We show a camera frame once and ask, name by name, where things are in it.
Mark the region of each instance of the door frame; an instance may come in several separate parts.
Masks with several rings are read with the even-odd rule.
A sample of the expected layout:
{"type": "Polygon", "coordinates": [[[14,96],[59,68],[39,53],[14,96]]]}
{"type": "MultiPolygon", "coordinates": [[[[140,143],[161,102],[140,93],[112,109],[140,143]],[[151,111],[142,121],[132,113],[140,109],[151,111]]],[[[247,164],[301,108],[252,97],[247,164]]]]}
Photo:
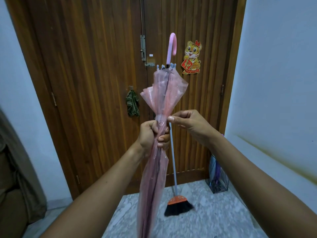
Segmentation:
{"type": "MultiPolygon", "coordinates": [[[[73,199],[75,199],[77,196],[79,196],[82,190],[79,185],[79,180],[77,179],[77,171],[73,163],[70,147],[67,142],[66,134],[61,122],[60,113],[55,105],[51,84],[47,75],[47,70],[44,64],[38,39],[35,34],[35,29],[30,11],[28,9],[28,5],[26,3],[26,0],[5,1],[47,126],[52,136],[53,144],[55,146],[58,159],[61,163],[61,167],[64,172],[71,196],[73,199]]],[[[233,34],[229,54],[228,69],[226,71],[226,79],[224,80],[224,91],[220,101],[220,118],[218,119],[218,130],[222,134],[224,134],[225,132],[227,123],[245,6],[246,0],[237,0],[235,20],[232,27],[233,34]]],[[[192,181],[199,178],[204,179],[205,177],[203,177],[201,174],[202,172],[198,174],[196,171],[193,171],[193,175],[191,176],[193,179],[192,181]]],[[[181,180],[185,180],[184,178],[182,178],[183,176],[181,173],[177,174],[177,177],[178,176],[181,180]]],[[[167,177],[166,186],[171,186],[172,184],[172,176],[167,177]]],[[[127,190],[127,193],[133,193],[136,189],[138,190],[139,187],[137,186],[137,184],[132,185],[132,190],[127,190]]]]}

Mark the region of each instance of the red bow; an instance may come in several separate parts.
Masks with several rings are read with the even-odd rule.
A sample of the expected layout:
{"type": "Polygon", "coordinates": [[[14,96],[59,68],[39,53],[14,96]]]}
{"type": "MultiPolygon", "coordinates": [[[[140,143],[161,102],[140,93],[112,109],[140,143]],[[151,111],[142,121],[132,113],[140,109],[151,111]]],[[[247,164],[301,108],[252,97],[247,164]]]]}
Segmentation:
{"type": "Polygon", "coordinates": [[[199,46],[200,46],[200,42],[198,42],[198,41],[196,40],[195,45],[199,47],[199,46]]]}

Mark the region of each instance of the pink hooked handle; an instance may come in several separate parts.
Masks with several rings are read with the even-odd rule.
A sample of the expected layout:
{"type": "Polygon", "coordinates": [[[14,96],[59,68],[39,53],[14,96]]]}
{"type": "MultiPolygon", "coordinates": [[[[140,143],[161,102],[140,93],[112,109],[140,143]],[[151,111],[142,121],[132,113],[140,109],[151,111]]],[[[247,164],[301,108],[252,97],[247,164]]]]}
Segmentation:
{"type": "Polygon", "coordinates": [[[171,33],[170,41],[168,43],[167,59],[166,59],[166,65],[168,65],[168,66],[171,63],[172,48],[173,48],[173,56],[175,56],[176,55],[176,51],[177,51],[177,40],[176,40],[176,34],[175,33],[171,33]]]}

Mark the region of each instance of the pink umbrella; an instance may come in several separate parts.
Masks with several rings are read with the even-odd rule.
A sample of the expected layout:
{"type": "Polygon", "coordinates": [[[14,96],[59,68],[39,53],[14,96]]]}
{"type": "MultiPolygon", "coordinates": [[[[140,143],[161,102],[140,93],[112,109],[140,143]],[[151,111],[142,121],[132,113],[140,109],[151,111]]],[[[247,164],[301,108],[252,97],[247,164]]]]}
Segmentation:
{"type": "Polygon", "coordinates": [[[159,203],[165,187],[168,157],[162,148],[158,148],[157,138],[165,134],[167,117],[183,96],[188,83],[181,78],[171,61],[176,55],[176,35],[170,35],[166,69],[157,69],[154,83],[145,88],[141,96],[156,114],[158,134],[154,139],[151,154],[143,171],[138,202],[137,233],[139,238],[148,238],[153,229],[159,203]]]}

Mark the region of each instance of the marble floor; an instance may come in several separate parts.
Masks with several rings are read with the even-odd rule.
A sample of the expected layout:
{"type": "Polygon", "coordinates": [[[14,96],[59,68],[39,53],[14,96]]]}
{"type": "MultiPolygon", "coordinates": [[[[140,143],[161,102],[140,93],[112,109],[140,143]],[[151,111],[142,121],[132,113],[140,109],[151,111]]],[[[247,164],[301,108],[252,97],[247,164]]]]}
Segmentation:
{"type": "MultiPolygon", "coordinates": [[[[230,190],[214,195],[201,180],[179,185],[178,191],[195,209],[179,216],[165,217],[167,202],[173,196],[173,188],[165,188],[152,238],[267,237],[262,230],[254,228],[249,211],[230,190]]],[[[136,237],[138,195],[122,197],[103,237],[136,237]]],[[[63,210],[48,211],[44,219],[29,225],[23,238],[39,237],[63,210]]]]}

